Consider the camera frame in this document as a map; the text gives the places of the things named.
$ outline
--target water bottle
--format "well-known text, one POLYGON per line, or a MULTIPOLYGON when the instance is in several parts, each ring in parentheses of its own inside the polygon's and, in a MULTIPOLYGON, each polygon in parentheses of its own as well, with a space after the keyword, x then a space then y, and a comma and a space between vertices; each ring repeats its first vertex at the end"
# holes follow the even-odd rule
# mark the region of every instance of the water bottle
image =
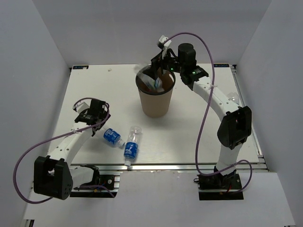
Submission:
POLYGON ((132 126, 124 150, 126 166, 130 166, 131 162, 136 158, 141 137, 142 129, 138 126, 132 126))
POLYGON ((103 125, 100 129, 101 136, 104 138, 107 144, 112 147, 119 147, 123 148, 125 142, 121 139, 119 133, 114 131, 113 129, 109 128, 107 125, 103 125))

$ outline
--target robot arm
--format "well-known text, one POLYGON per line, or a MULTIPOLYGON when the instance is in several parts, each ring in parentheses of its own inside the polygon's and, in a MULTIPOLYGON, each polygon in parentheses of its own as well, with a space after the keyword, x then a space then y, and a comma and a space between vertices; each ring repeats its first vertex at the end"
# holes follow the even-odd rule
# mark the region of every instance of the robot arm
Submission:
MULTIPOLYGON (((161 37, 158 47, 162 51, 151 60, 151 67, 143 71, 144 74, 156 79, 157 70, 169 70, 180 73, 182 82, 192 91, 208 102, 211 91, 211 80, 208 73, 196 65, 196 51, 192 44, 180 44, 178 56, 169 48, 170 41, 163 44, 168 38, 161 37)), ((218 115, 221 125, 217 132, 221 142, 219 160, 215 171, 222 170, 237 161, 242 144, 251 134, 251 110, 249 107, 240 107, 217 87, 213 89, 210 107, 218 115)), ((223 171, 222 178, 235 174, 235 167, 223 171)))
MULTIPOLYGON (((90 106, 85 102, 79 103, 74 110, 79 113, 79 116, 75 119, 71 130, 78 130, 103 121, 108 111, 105 111, 105 102, 99 100, 92 100, 90 106)), ((65 200, 75 187, 84 183, 98 184, 98 168, 84 165, 70 170, 70 165, 82 145, 104 124, 67 136, 46 157, 38 157, 34 164, 35 193, 65 200)))

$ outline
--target bottle cap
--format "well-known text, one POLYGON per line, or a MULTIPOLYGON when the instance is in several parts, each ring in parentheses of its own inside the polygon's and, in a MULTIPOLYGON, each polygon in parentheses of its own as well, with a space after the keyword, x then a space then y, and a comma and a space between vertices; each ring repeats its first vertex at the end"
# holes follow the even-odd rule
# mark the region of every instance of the bottle cap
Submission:
POLYGON ((125 160, 124 165, 126 165, 127 167, 130 167, 131 166, 131 162, 128 161, 128 160, 125 160))
POLYGON ((123 149, 125 146, 125 141, 123 139, 119 139, 118 145, 119 145, 119 148, 123 149))

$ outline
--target cup rim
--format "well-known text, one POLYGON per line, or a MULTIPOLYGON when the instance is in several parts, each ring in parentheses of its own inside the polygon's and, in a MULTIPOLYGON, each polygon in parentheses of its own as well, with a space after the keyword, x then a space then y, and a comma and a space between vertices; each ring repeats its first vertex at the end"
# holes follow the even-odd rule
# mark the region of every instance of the cup rim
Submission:
POLYGON ((174 72, 169 71, 169 70, 167 70, 167 71, 170 72, 174 81, 173 81, 173 84, 171 85, 171 87, 169 89, 167 89, 166 91, 162 91, 162 92, 158 92, 158 93, 144 91, 142 88, 139 87, 139 85, 138 85, 139 77, 136 75, 136 86, 137 86, 137 88, 139 89, 139 91, 141 91, 141 92, 143 92, 147 95, 151 95, 151 96, 160 96, 160 95, 163 95, 163 94, 166 94, 166 93, 170 92, 176 84, 176 76, 175 76, 174 72))

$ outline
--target paper cup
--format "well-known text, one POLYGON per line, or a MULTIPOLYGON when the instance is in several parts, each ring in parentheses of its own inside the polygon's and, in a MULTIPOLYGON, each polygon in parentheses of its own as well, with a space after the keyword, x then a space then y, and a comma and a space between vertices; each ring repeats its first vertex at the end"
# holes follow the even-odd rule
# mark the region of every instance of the paper cup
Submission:
POLYGON ((136 76, 136 85, 139 90, 140 101, 143 112, 149 117, 162 117, 169 110, 172 90, 176 83, 176 76, 173 72, 166 71, 158 76, 162 80, 163 92, 150 91, 147 86, 136 76))

